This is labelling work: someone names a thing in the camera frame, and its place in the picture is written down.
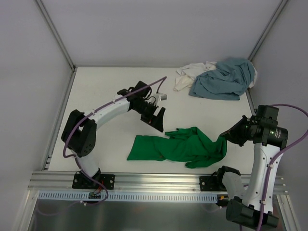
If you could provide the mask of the green t-shirt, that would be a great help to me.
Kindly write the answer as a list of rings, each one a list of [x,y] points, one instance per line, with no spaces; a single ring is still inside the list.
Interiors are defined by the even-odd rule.
[[[227,153],[227,140],[219,136],[212,141],[199,128],[178,128],[166,137],[137,135],[128,161],[184,162],[189,169],[209,167]]]

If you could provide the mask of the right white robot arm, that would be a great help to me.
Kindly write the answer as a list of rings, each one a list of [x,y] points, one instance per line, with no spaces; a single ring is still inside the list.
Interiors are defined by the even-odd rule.
[[[227,191],[229,201],[226,210],[228,221],[256,231],[268,231],[278,226],[273,215],[272,196],[280,158],[276,155],[286,147],[288,131],[278,126],[279,109],[260,105],[255,115],[243,116],[220,137],[243,146],[247,141],[254,144],[254,160],[247,187],[242,184],[241,173],[222,166],[217,171],[215,186]]]

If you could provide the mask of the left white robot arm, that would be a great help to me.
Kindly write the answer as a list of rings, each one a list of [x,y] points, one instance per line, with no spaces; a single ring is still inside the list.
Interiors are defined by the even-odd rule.
[[[97,130],[118,115],[133,110],[140,114],[141,121],[163,132],[164,107],[160,101],[166,94],[153,93],[151,85],[139,81],[136,86],[122,89],[114,99],[91,112],[74,110],[70,113],[61,140],[64,142],[63,157],[74,158],[79,171],[74,175],[74,189],[113,189],[113,175],[104,175],[97,166],[91,152],[96,144]]]

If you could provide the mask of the blue-grey t-shirt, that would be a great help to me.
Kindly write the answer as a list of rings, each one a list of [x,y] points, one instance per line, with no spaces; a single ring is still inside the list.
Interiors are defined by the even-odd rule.
[[[216,69],[198,75],[189,96],[211,100],[238,101],[254,86],[257,70],[245,58],[228,58],[216,63]]]

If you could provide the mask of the white t-shirt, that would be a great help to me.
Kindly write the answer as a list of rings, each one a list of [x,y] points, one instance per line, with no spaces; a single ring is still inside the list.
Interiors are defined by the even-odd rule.
[[[206,71],[215,70],[217,62],[205,62],[189,64],[177,70],[174,91],[181,91],[184,88],[191,88],[196,77]]]

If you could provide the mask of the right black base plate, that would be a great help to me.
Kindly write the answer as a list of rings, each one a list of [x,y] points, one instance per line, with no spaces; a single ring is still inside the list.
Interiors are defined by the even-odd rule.
[[[200,191],[202,192],[227,192],[229,190],[244,190],[244,186],[241,183],[241,178],[232,174],[219,178],[216,175],[213,176],[200,176],[199,177]]]

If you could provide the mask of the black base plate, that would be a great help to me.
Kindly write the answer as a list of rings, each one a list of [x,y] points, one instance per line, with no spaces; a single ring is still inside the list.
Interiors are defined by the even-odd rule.
[[[72,188],[73,189],[98,189],[100,182],[107,190],[113,190],[115,184],[114,174],[102,174],[97,172],[92,179],[85,176],[81,171],[77,171],[74,175]]]
[[[216,175],[213,176],[200,176],[199,177],[200,191],[202,192],[227,192],[229,190],[244,190],[244,186],[241,183],[241,178],[232,174],[219,178]]]

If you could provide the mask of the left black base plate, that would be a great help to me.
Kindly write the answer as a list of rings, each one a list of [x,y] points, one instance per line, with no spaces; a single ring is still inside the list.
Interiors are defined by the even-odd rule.
[[[98,189],[100,182],[107,190],[113,190],[115,184],[114,174],[102,174],[97,172],[92,179],[85,176],[81,171],[77,171],[74,175],[72,188],[73,189]]]

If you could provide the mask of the left aluminium frame post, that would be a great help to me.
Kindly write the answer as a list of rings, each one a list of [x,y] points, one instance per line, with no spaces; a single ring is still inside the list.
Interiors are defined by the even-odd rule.
[[[63,56],[64,56],[64,58],[65,58],[65,60],[67,62],[67,64],[69,65],[70,69],[72,71],[74,71],[75,68],[76,68],[76,65],[74,64],[71,56],[69,55],[69,53],[68,53],[68,51],[67,51],[67,49],[66,49],[66,47],[65,47],[65,45],[63,43],[63,40],[62,40],[62,38],[61,38],[61,36],[60,36],[60,34],[59,34],[55,24],[53,23],[53,20],[52,20],[50,14],[49,14],[49,12],[48,12],[44,2],[42,0],[34,0],[34,2],[37,5],[40,13],[42,14],[42,16],[43,16],[43,18],[44,18],[44,20],[45,20],[49,30],[51,31],[54,39],[56,40],[56,43],[59,46],[59,48],[60,48],[60,50],[61,50],[61,52],[62,52],[62,54],[63,54]]]

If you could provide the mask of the aluminium frame post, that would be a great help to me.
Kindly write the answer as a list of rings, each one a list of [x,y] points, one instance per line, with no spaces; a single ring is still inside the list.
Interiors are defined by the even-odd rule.
[[[264,27],[262,33],[260,34],[259,38],[257,39],[256,44],[254,45],[252,51],[250,52],[248,56],[249,61],[253,61],[260,50],[261,46],[265,42],[266,38],[268,37],[270,31],[274,27],[275,23],[281,16],[282,12],[284,11],[286,5],[289,3],[289,0],[281,0],[279,1],[279,4],[275,8],[273,14],[271,15],[270,19],[266,23],[266,26]]]
[[[61,36],[60,36],[60,34],[59,34],[55,24],[53,23],[53,20],[52,20],[50,14],[49,14],[49,12],[48,12],[44,2],[42,0],[34,0],[34,2],[37,5],[40,13],[42,14],[42,16],[43,16],[43,18],[44,18],[44,20],[45,20],[49,30],[51,31],[54,39],[56,40],[56,43],[59,46],[59,48],[60,48],[60,50],[61,50],[61,52],[62,52],[62,54],[63,54],[63,56],[64,56],[64,58],[65,58],[65,60],[67,62],[67,64],[69,65],[70,69],[72,71],[74,71],[75,68],[76,68],[76,65],[74,64],[71,56],[69,55],[69,53],[68,53],[68,51],[67,51],[67,49],[66,49],[66,47],[65,47],[65,45],[63,43],[63,40],[62,40],[62,38],[61,38]]]

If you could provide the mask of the aluminium mounting rail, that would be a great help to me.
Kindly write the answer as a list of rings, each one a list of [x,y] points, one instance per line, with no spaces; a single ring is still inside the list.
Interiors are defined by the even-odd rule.
[[[200,193],[200,174],[114,173],[113,192]],[[36,171],[29,190],[72,190],[75,172]]]

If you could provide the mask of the right aluminium frame post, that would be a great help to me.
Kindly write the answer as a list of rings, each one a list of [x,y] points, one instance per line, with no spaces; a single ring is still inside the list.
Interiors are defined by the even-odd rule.
[[[254,45],[252,51],[250,52],[248,56],[249,61],[253,61],[260,50],[261,46],[265,42],[266,38],[268,37],[270,31],[274,27],[275,23],[281,16],[282,12],[284,11],[286,5],[289,3],[289,0],[281,0],[279,1],[279,4],[275,8],[273,14],[271,15],[270,19],[266,23],[266,26],[264,27],[262,33],[260,34],[259,38],[257,39],[256,44]]]

